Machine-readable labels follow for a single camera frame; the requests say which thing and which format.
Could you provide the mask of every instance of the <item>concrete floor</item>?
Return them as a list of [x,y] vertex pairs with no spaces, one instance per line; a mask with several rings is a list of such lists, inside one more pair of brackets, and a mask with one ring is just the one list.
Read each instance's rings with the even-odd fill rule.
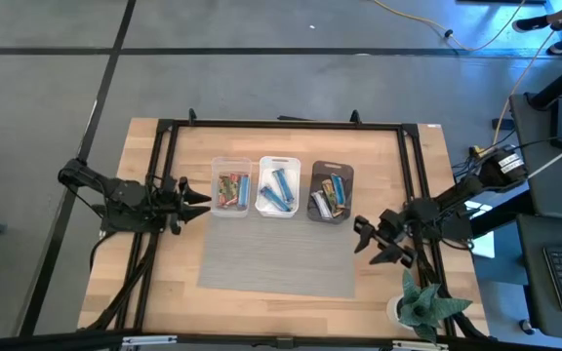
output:
[[[0,0],[0,46],[111,48],[126,3]],[[452,26],[468,46],[486,42],[515,9],[454,0],[387,3]],[[527,6],[521,17],[543,14],[543,7]],[[422,57],[121,56],[89,162],[113,175],[132,117],[183,118],[192,107],[202,119],[284,114],[342,121],[356,108],[365,121],[440,123],[455,164],[470,144],[491,141],[490,120],[498,117],[529,62],[529,57],[501,55],[530,53],[546,35],[545,30],[519,34],[508,28],[490,47],[496,53],[491,58],[443,52]],[[426,25],[362,0],[139,1],[124,43],[126,48],[448,48]],[[0,337],[16,332],[62,195],[56,174],[77,151],[107,59],[0,56],[0,220],[10,226],[0,236]],[[538,91],[561,72],[562,58],[543,56],[518,91]],[[75,330],[98,227],[94,215],[76,203],[37,332]],[[493,336],[562,345],[560,339],[527,336],[514,328],[526,311],[508,306],[522,304],[523,296],[493,284],[481,284]],[[500,298],[487,298],[490,292],[500,292]]]

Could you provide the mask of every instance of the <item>white pot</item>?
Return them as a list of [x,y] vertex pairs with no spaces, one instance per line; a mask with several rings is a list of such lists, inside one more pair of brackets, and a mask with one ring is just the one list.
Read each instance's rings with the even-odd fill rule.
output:
[[404,324],[400,323],[400,319],[399,319],[399,315],[398,315],[398,311],[397,311],[396,307],[398,306],[398,301],[400,301],[402,299],[402,296],[403,295],[399,295],[399,296],[393,297],[389,300],[389,302],[387,303],[387,317],[389,318],[391,323],[397,324],[404,329],[412,331],[413,328],[411,328],[409,326],[405,326]]

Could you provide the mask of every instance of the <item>wooden table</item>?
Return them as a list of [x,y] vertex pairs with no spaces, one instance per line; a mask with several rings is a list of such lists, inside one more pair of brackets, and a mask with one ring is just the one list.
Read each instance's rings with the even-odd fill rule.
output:
[[[117,176],[144,181],[157,119],[133,119]],[[422,154],[430,193],[434,196],[452,186],[446,143],[438,125],[419,125]],[[419,181],[412,160],[414,188]],[[163,142],[164,159],[168,142]],[[352,166],[355,171],[352,216],[363,215],[373,223],[387,208],[400,211],[405,201],[404,182],[396,133],[358,130],[189,128],[179,129],[172,175],[187,176],[198,192],[211,192],[211,161],[217,156],[248,157],[254,163],[257,184],[258,160],[265,155],[301,160],[301,182],[311,178],[316,160]],[[149,297],[144,316],[145,332],[294,335],[336,337],[415,337],[387,319],[385,306],[402,293],[401,264],[369,265],[378,252],[371,245],[354,257],[355,297],[330,298],[270,292],[240,292],[197,287],[208,218],[189,222],[180,236],[169,231],[160,236]],[[358,236],[349,233],[354,244]],[[120,289],[132,244],[132,233],[119,233],[100,246],[91,273],[79,327],[99,316]],[[469,252],[441,247],[448,288],[452,296],[474,303],[465,314],[474,326],[488,332],[485,314]],[[130,300],[126,326],[133,324],[137,293]]]

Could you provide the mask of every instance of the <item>succulent plant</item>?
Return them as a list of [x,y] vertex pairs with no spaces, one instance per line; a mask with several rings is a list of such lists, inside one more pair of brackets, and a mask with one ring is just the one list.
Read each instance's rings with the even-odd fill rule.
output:
[[435,328],[441,328],[439,321],[462,312],[472,303],[460,298],[436,297],[439,284],[421,289],[408,269],[403,273],[402,290],[399,322],[412,327],[418,337],[432,343],[437,341]]

